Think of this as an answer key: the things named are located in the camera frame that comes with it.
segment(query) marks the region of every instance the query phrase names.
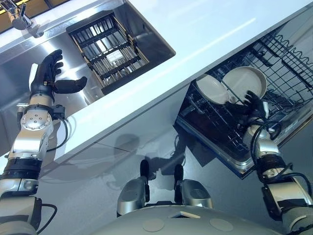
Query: countertop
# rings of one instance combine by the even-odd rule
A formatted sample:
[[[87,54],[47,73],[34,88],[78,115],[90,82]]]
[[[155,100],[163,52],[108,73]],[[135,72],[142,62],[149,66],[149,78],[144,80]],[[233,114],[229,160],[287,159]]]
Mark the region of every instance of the countertop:
[[[71,136],[57,149],[62,162],[109,135],[228,56],[304,11],[311,0],[129,0],[176,55],[71,115]],[[0,35],[3,39],[12,29]],[[64,130],[58,131],[62,142]],[[6,164],[0,158],[0,171]]]

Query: white plate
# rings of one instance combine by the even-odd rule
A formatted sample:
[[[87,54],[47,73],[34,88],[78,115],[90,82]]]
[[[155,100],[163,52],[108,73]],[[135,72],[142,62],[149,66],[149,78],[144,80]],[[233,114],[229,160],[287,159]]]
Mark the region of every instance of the white plate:
[[[223,82],[239,97],[245,100],[247,91],[254,92],[259,98],[262,98],[267,89],[267,80],[265,75],[254,67],[244,66],[229,71],[223,78]],[[231,91],[230,102],[235,103],[238,99]]]
[[[214,77],[206,75],[196,81],[201,94],[215,104],[225,104],[229,101],[229,95],[225,87]]]

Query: metal grate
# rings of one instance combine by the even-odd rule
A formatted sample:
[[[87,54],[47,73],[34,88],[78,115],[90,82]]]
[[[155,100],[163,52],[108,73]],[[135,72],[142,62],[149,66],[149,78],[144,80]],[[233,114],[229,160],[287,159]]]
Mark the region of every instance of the metal grate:
[[[303,57],[302,52],[290,46],[289,41],[283,40],[281,35],[276,36],[275,32],[267,34],[206,73],[228,87],[223,77],[240,66],[255,67],[266,75],[268,89],[263,100],[269,103],[271,120],[281,121],[313,99],[313,63]],[[242,103],[229,87],[228,92],[238,98],[238,103]],[[225,106],[207,101],[194,82],[179,114],[231,156],[240,159],[248,152],[243,144],[244,133],[237,128],[239,117]],[[210,131],[204,130],[204,126],[209,126]]]
[[[69,34],[103,87],[149,63],[114,13]]]

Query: robot leg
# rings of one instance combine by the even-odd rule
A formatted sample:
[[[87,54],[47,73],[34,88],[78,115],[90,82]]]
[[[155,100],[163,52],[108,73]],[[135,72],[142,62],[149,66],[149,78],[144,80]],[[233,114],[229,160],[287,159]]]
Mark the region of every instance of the robot leg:
[[[117,217],[143,208],[150,200],[148,185],[149,164],[146,160],[140,163],[140,177],[130,180],[123,188],[117,200]]]
[[[175,202],[188,206],[213,208],[210,194],[203,185],[195,180],[183,180],[183,168],[175,167]]]

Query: stainless steel sink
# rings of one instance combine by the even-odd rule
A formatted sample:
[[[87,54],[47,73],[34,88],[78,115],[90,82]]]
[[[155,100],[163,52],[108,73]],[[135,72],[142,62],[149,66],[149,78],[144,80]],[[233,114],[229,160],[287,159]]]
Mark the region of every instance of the stainless steel sink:
[[[175,55],[174,51],[132,6],[120,1],[115,1],[114,4],[112,2],[104,1],[102,4],[96,4],[84,10],[89,10],[93,14],[103,10],[113,10],[115,17],[151,62],[145,70],[128,78],[128,81]],[[41,63],[44,57],[52,51],[63,50],[64,67],[58,79],[76,80],[82,76],[88,78],[87,86],[82,91],[76,94],[57,94],[55,96],[55,104],[62,104],[66,107],[67,117],[104,96],[101,91],[103,83],[87,66],[81,52],[66,32],[67,27],[81,20],[81,12],[77,12],[75,16],[63,19],[61,23],[58,22],[46,30],[44,36],[39,40],[28,38],[6,50],[0,49],[0,155],[9,150],[18,133],[16,104],[28,102],[28,77],[31,65]]]

